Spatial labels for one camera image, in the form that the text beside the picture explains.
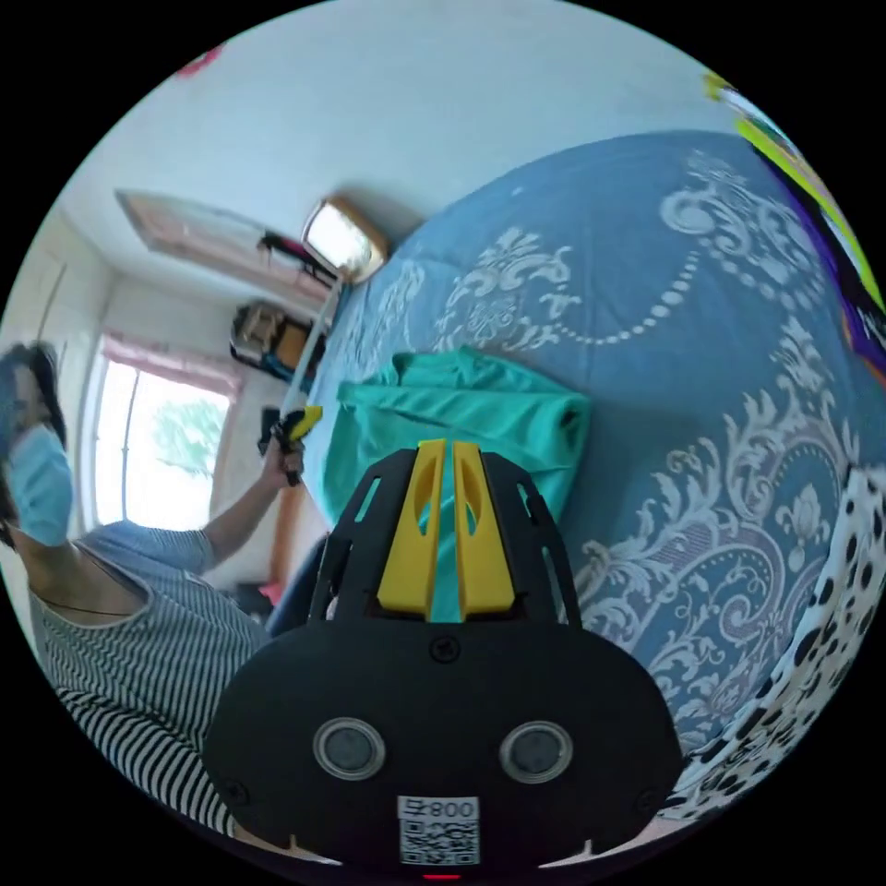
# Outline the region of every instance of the teal shirt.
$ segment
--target teal shirt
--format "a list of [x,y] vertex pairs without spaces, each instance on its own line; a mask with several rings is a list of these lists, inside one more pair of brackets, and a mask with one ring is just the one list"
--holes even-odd
[[[337,520],[365,472],[423,440],[464,440],[528,471],[558,520],[588,435],[588,399],[523,366],[469,348],[397,354],[376,376],[339,387],[322,495]],[[443,476],[440,554],[432,609],[459,621],[454,479]]]

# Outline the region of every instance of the ceiling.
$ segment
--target ceiling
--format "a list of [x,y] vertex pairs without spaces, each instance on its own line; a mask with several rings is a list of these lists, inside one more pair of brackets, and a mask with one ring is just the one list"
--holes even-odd
[[71,179],[68,218],[118,270],[162,288],[249,287],[149,253],[114,199],[154,191],[298,236],[349,194],[396,242],[523,163],[674,128],[728,131],[704,68],[615,19],[557,0],[333,0],[230,40],[132,109]]

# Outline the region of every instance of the bed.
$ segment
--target bed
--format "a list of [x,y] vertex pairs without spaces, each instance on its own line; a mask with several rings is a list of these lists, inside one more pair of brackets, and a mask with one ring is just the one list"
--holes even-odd
[[469,345],[593,400],[561,522],[585,627],[655,677],[688,755],[792,640],[850,464],[886,462],[886,398],[834,282],[739,137],[565,150],[440,212],[347,293],[311,397],[322,467],[344,380]]

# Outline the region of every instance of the blue surgical mask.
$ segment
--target blue surgical mask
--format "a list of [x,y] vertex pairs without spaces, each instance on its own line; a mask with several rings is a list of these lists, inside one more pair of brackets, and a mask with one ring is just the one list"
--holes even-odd
[[74,507],[74,480],[62,441],[45,425],[30,428],[9,454],[9,495],[18,530],[46,547],[67,541]]

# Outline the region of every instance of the tree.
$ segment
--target tree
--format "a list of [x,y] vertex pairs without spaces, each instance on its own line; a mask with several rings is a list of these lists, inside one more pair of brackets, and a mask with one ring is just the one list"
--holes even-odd
[[212,476],[223,425],[224,410],[211,401],[165,403],[154,419],[158,459],[190,474]]

